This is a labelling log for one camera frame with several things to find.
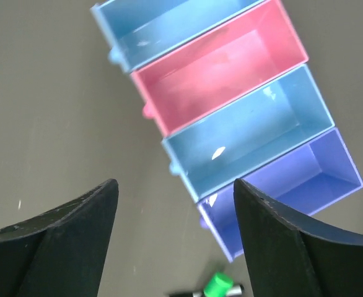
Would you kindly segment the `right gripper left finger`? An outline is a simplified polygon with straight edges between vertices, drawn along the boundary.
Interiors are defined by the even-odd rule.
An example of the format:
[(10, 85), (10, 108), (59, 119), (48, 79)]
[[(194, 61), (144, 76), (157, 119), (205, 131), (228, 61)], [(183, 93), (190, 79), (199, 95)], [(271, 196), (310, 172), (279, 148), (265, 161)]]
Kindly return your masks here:
[(109, 179), (0, 229), (0, 296), (97, 296), (118, 205)]

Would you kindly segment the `light blue drawer box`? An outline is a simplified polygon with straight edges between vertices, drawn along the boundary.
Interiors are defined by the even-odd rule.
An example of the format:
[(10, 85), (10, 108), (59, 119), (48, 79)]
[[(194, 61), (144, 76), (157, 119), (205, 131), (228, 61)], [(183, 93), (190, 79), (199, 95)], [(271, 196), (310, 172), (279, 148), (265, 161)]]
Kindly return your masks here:
[(108, 59), (130, 73), (258, 5), (258, 1), (106, 1), (90, 11)]

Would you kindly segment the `pink drawer box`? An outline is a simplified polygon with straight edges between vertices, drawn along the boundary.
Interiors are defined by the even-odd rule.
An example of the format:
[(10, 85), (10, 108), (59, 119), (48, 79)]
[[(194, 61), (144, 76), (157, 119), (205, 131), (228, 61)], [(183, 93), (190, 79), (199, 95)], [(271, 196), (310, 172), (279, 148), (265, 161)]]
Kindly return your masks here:
[(170, 136), (308, 61), (281, 1), (264, 1), (131, 73)]

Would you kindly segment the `purple drawer box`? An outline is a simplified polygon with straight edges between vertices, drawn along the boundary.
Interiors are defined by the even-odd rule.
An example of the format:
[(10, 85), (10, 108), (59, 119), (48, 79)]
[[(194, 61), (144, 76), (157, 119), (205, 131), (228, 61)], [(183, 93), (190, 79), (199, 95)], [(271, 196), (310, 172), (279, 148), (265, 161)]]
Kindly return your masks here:
[[(310, 216), (363, 187), (337, 128), (243, 179), (273, 199)], [(201, 226), (212, 232), (229, 262), (243, 254), (233, 194), (234, 186), (228, 184), (198, 203)]]

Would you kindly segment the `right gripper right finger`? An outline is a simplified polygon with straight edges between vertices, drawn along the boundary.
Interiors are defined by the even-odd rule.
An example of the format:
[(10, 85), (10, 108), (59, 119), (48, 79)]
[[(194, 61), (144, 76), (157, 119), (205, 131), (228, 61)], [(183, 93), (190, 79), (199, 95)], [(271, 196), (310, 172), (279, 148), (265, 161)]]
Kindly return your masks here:
[(363, 296), (363, 235), (305, 215), (234, 182), (254, 296)]

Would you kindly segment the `teal blue drawer box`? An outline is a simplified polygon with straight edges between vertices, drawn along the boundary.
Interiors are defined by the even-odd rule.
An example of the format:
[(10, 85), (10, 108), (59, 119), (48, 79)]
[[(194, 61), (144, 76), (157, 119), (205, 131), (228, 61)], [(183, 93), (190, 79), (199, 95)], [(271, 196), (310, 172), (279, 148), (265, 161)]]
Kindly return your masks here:
[(198, 202), (334, 127), (303, 64), (166, 137), (171, 174)]

